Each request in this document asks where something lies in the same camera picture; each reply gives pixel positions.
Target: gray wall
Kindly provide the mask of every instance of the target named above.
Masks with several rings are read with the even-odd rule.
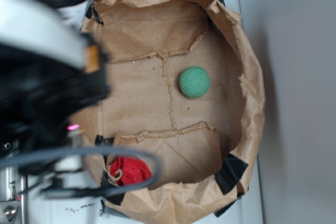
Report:
[[[265,224],[336,223],[336,0],[240,0],[264,70]]]

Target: gray cable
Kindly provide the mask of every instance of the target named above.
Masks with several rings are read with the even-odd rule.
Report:
[[[150,158],[152,161],[154,161],[154,174],[150,179],[147,179],[144,182],[130,186],[113,187],[107,189],[98,188],[98,189],[80,190],[80,189],[65,188],[65,189],[46,190],[44,191],[46,196],[50,198],[71,198],[71,197],[84,197],[84,196],[109,197],[112,195],[123,194],[126,193],[127,191],[148,187],[153,183],[155,183],[160,177],[161,164],[160,161],[155,156],[146,152],[140,152],[126,148],[106,147],[106,146],[79,147],[79,148],[61,147],[61,148],[53,148],[53,149],[34,151],[30,153],[18,154],[11,158],[1,159],[0,169],[9,166],[23,166],[23,165],[27,166],[41,161],[53,161],[73,155],[85,156],[91,154],[102,154],[102,155],[118,154],[124,156],[142,156],[145,158]]]

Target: brown paper bag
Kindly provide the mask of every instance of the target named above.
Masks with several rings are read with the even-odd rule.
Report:
[[[112,93],[74,120],[91,142],[97,134],[115,137],[116,145],[163,160],[167,152],[176,161],[153,188],[128,192],[109,207],[145,223],[191,223],[214,211],[219,216],[248,190],[265,94],[239,22],[219,0],[94,0],[82,32],[93,33],[111,55]],[[190,66],[204,68],[212,81],[197,99],[179,91],[178,77]],[[106,172],[102,159],[89,160],[91,172]],[[101,173],[93,174],[98,185]]]

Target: pink light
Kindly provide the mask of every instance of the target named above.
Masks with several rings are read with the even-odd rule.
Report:
[[[67,129],[69,131],[74,131],[74,130],[78,129],[79,127],[80,127],[79,124],[72,124],[72,125],[69,125]]]

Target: white surface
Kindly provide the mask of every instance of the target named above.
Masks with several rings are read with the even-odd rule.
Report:
[[[93,179],[88,173],[78,173],[68,175],[65,185],[69,187],[96,187]],[[28,209],[30,224],[135,224],[140,223],[134,220],[116,217],[113,215],[100,215],[102,209],[101,198],[80,198],[68,200],[47,200],[39,196],[35,189],[29,193]],[[221,217],[217,218],[213,214],[195,222],[196,224],[263,224],[260,203],[260,190],[258,168],[255,166],[251,178],[248,193],[240,200],[236,201]]]
[[[0,0],[0,6],[0,42],[78,69],[85,66],[86,42],[53,10],[34,0]]]
[[[69,156],[63,158],[55,165],[55,170],[58,172],[76,171],[83,167],[82,158],[80,156]]]
[[[240,12],[239,0],[224,0],[228,8]],[[72,19],[79,28],[85,4],[65,8],[62,13]],[[77,175],[72,181],[83,183],[83,186],[93,186],[93,180],[88,174]],[[94,203],[93,206],[81,206]],[[43,200],[36,196],[36,192],[29,197],[29,218],[33,224],[59,224],[59,223],[80,223],[80,224],[101,224],[101,223],[138,223],[132,220],[115,216],[99,216],[101,209],[100,198],[83,198],[75,200]],[[196,222],[198,224],[234,223],[234,224],[262,224],[261,200],[259,190],[258,169],[255,167],[249,192],[238,200],[220,218],[209,215]]]

